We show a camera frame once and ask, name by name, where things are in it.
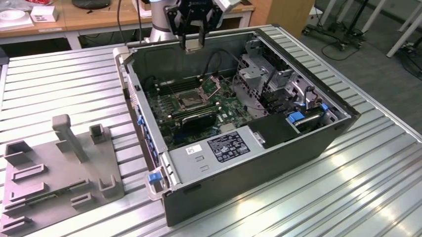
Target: blue tab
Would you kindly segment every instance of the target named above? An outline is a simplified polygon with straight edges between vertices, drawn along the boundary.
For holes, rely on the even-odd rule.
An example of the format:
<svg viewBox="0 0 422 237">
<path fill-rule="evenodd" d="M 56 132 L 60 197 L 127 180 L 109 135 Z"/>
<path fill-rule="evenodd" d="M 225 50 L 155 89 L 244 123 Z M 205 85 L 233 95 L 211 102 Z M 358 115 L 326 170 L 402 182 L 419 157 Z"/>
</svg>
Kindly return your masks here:
<svg viewBox="0 0 422 237">
<path fill-rule="evenodd" d="M 304 119 L 304 116 L 300 112 L 294 112 L 288 115 L 288 120 L 291 121 L 291 123 L 294 123 L 295 121 L 299 121 Z"/>
<path fill-rule="evenodd" d="M 143 125 L 143 116 L 141 115 L 139 115 L 137 116 L 137 125 L 140 126 L 140 125 Z"/>
<path fill-rule="evenodd" d="M 322 107 L 323 111 L 328 110 L 328 106 L 326 104 L 320 104 L 320 107 Z"/>
<path fill-rule="evenodd" d="M 148 182 L 149 184 L 157 183 L 163 179 L 160 173 L 148 174 Z"/>
</svg>

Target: barcode sticker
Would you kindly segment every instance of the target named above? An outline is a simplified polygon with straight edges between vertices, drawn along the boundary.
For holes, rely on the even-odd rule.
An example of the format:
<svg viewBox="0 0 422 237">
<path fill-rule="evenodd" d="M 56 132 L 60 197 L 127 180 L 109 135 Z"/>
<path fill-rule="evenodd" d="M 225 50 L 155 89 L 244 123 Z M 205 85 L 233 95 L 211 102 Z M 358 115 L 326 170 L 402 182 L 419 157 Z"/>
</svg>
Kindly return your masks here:
<svg viewBox="0 0 422 237">
<path fill-rule="evenodd" d="M 49 29 L 38 30 L 38 32 L 52 32 L 52 31 L 63 31 L 63 28 L 49 28 Z"/>
<path fill-rule="evenodd" d="M 200 152 L 201 150 L 203 150 L 203 148 L 201 148 L 200 145 L 197 144 L 197 145 L 195 145 L 195 146 L 192 146 L 192 147 L 188 147 L 188 148 L 185 149 L 185 152 L 187 152 L 188 155 L 191 155 L 191 154 L 193 154 L 193 153 L 196 153 L 196 152 Z"/>
</svg>

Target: metal leg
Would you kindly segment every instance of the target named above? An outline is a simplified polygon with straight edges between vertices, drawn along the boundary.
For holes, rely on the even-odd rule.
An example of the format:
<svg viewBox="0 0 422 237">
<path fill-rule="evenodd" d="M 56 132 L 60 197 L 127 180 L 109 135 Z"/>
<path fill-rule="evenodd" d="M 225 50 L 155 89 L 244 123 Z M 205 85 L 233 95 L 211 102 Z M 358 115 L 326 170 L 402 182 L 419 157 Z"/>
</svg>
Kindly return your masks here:
<svg viewBox="0 0 422 237">
<path fill-rule="evenodd" d="M 362 28 L 362 32 L 366 33 L 366 31 L 368 31 L 368 28 L 371 26 L 371 24 L 374 23 L 374 20 L 382 10 L 382 7 L 383 7 L 383 4 L 387 0 L 380 0 L 379 3 L 378 3 L 378 6 L 372 12 L 372 14 L 370 15 L 370 18 L 368 18 L 368 21 L 366 22 L 363 28 Z"/>
<path fill-rule="evenodd" d="M 343 8 L 343 10 L 342 10 L 342 13 L 340 13 L 340 15 L 338 16 L 336 22 L 342 22 L 342 21 L 343 21 L 344 16 L 346 16 L 346 14 L 347 14 L 347 11 L 348 11 L 348 9 L 350 9 L 351 4 L 354 3 L 354 1 L 355 1 L 355 0 L 347 0 L 346 5 L 344 5 L 344 8 Z"/>
<path fill-rule="evenodd" d="M 245 11 L 243 13 L 243 16 L 240 18 L 239 28 L 244 28 L 249 26 L 251 16 L 252 16 L 251 11 Z"/>
<path fill-rule="evenodd" d="M 419 3 L 419 5 L 416 6 L 415 10 L 410 14 L 410 16 L 408 16 L 406 22 L 403 23 L 402 27 L 398 29 L 399 32 L 403 32 L 403 30 L 408 26 L 410 22 L 414 21 L 415 16 L 419 14 L 420 8 L 422 8 L 422 2 Z"/>
<path fill-rule="evenodd" d="M 419 14 L 418 18 L 412 22 L 411 26 L 408 27 L 408 29 L 403 33 L 400 39 L 396 41 L 396 43 L 392 46 L 390 52 L 387 53 L 387 57 L 388 58 L 392 57 L 392 55 L 395 54 L 396 50 L 402 47 L 403 43 L 406 42 L 406 40 L 407 40 L 408 36 L 411 35 L 411 33 L 415 31 L 415 29 L 419 26 L 420 22 L 422 22 L 422 13 Z"/>
<path fill-rule="evenodd" d="M 320 25 L 324 25 L 324 22 L 326 22 L 326 20 L 328 18 L 328 15 L 330 15 L 330 12 L 332 10 L 335 2 L 336 2 L 336 0 L 330 0 L 330 2 L 328 2 L 327 9 L 324 10 L 322 18 L 320 18 Z"/>
<path fill-rule="evenodd" d="M 81 49 L 81 45 L 79 42 L 79 33 L 77 31 L 68 31 L 64 33 L 68 44 L 71 45 L 72 50 Z"/>
</svg>

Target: motherboard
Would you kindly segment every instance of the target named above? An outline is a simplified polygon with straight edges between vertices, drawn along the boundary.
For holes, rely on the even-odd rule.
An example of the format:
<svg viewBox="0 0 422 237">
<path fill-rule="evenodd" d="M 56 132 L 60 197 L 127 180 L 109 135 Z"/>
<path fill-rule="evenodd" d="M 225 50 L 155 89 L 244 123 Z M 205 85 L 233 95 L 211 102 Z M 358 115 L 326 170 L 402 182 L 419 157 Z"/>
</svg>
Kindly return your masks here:
<svg viewBox="0 0 422 237">
<path fill-rule="evenodd" d="M 203 79 L 155 80 L 147 99 L 169 150 L 252 120 L 231 88 L 231 79 L 213 75 Z"/>
</svg>

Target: power supply label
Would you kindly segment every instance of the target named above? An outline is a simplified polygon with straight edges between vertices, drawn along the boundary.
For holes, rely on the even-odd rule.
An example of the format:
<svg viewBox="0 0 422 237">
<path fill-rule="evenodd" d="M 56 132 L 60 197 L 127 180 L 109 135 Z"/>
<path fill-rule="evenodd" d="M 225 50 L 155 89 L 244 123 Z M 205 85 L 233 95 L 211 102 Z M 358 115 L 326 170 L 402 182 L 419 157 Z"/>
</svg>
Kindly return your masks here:
<svg viewBox="0 0 422 237">
<path fill-rule="evenodd" d="M 208 145 L 221 163 L 251 151 L 237 132 L 209 140 Z"/>
</svg>

